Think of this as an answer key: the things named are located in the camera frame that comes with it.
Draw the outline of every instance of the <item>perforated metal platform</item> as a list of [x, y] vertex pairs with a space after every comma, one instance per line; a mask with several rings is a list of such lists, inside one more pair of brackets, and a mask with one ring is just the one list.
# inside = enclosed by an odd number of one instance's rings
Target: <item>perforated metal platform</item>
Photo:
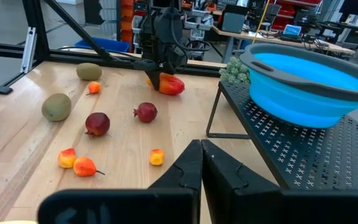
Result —
[[221, 82], [219, 87], [282, 187], [358, 189], [356, 121], [345, 116], [333, 128], [302, 128], [260, 109], [247, 85]]

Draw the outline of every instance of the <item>blue collapsible bowl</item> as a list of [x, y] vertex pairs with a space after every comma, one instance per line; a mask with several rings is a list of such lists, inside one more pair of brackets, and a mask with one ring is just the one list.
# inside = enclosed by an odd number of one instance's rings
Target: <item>blue collapsible bowl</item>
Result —
[[358, 65], [274, 44], [252, 44], [250, 97], [268, 113], [309, 128], [330, 128], [358, 109]]
[[[92, 37], [92, 39], [102, 48], [109, 51], [116, 52], [128, 52], [130, 44], [127, 42], [121, 42], [116, 40], [108, 40], [103, 38]], [[80, 40], [74, 44], [75, 47], [83, 47], [87, 49], [92, 49], [90, 44], [88, 44], [85, 40]]]

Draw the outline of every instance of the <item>red and yellow fruit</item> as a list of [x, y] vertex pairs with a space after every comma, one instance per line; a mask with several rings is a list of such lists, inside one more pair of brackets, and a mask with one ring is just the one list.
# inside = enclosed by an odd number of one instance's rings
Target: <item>red and yellow fruit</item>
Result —
[[[147, 84], [153, 87], [152, 82], [148, 79]], [[160, 73], [160, 93], [167, 95], [177, 95], [185, 90], [185, 84], [176, 76], [167, 73]]]
[[63, 150], [57, 157], [59, 166], [62, 168], [73, 168], [75, 162], [75, 151], [73, 148]]
[[88, 157], [79, 157], [74, 162], [74, 173], [79, 177], [89, 177], [95, 173], [103, 174], [102, 172], [96, 170], [94, 162]]

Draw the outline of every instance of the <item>floor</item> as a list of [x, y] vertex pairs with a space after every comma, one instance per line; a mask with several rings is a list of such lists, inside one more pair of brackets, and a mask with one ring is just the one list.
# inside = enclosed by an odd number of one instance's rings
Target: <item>floor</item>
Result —
[[[73, 45], [81, 39], [46, 3], [41, 1], [41, 4], [48, 32], [48, 44], [51, 49]], [[87, 26], [85, 24], [82, 4], [76, 6], [69, 4], [61, 5], [91, 36], [107, 37], [99, 27]], [[0, 43], [24, 45], [26, 32], [27, 19], [25, 18], [22, 1], [0, 0]], [[224, 51], [224, 47], [224, 44], [217, 45], [220, 52]], [[210, 50], [205, 53], [204, 60], [220, 62], [221, 57], [214, 50]], [[358, 59], [352, 60], [352, 62], [358, 63]], [[20, 65], [21, 59], [0, 57], [0, 85], [16, 76], [19, 73]]]

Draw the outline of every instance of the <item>cable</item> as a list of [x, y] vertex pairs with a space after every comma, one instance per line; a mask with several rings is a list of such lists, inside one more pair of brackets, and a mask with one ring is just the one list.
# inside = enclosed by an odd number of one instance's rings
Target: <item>cable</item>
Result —
[[305, 47], [305, 50], [311, 50], [311, 45], [309, 42], [307, 42], [309, 44], [309, 49], [306, 47], [306, 41], [304, 39], [302, 39], [303, 42], [303, 46]]
[[192, 43], [195, 43], [195, 42], [199, 42], [199, 41], [198, 40], [191, 40], [186, 44], [186, 47], [193, 46]]
[[177, 40], [177, 37], [175, 36], [175, 31], [173, 30], [173, 19], [171, 19], [171, 35], [172, 35], [172, 38], [173, 38], [173, 41], [175, 42], [174, 44], [179, 47], [180, 49], [182, 50], [187, 50], [187, 51], [202, 51], [202, 52], [206, 52], [206, 51], [209, 51], [211, 50], [211, 44], [208, 43], [207, 41], [203, 41], [203, 40], [194, 40], [194, 42], [200, 42], [200, 43], [203, 43], [207, 46], [209, 46], [208, 48], [205, 48], [205, 49], [193, 49], [193, 48], [188, 48], [188, 47], [185, 47], [183, 45], [181, 45], [179, 43], [179, 41]]
[[213, 45], [211, 42], [209, 42], [212, 46], [212, 48], [216, 51], [216, 53], [218, 53], [219, 56], [221, 56], [223, 58], [223, 54], [216, 48], [215, 45]]
[[275, 39], [275, 37], [269, 37], [269, 33], [258, 32], [258, 34], [260, 34], [262, 37], [265, 37], [266, 39]]
[[316, 38], [313, 43], [314, 43], [314, 45], [315, 45], [316, 47], [319, 48], [320, 52], [323, 54], [323, 53], [324, 53], [324, 49], [323, 49], [323, 45], [322, 45], [322, 43], [320, 42], [320, 40]]
[[[91, 49], [87, 49], [85, 47], [60, 47], [59, 49], [57, 50], [64, 50], [64, 49], [84, 49], [84, 50], [91, 50]], [[107, 52], [111, 52], [111, 53], [115, 53], [115, 54], [120, 54], [120, 55], [124, 55], [124, 56], [127, 56], [127, 57], [130, 57], [130, 58], [136, 58], [136, 59], [140, 59], [139, 57], [135, 57], [133, 55], [130, 55], [130, 54], [127, 54], [127, 53], [124, 53], [124, 52], [118, 52], [118, 51], [115, 51], [115, 50], [106, 50], [105, 51]]]
[[189, 58], [187, 57], [187, 54], [186, 54], [186, 52], [185, 52], [183, 49], [181, 49], [180, 47], [178, 47], [178, 48], [185, 54], [185, 57], [186, 57], [186, 64], [185, 64], [185, 66], [183, 66], [183, 67], [181, 68], [181, 70], [180, 70], [180, 71], [183, 71], [183, 70], [186, 68], [186, 66], [187, 66], [187, 61], [189, 61]]

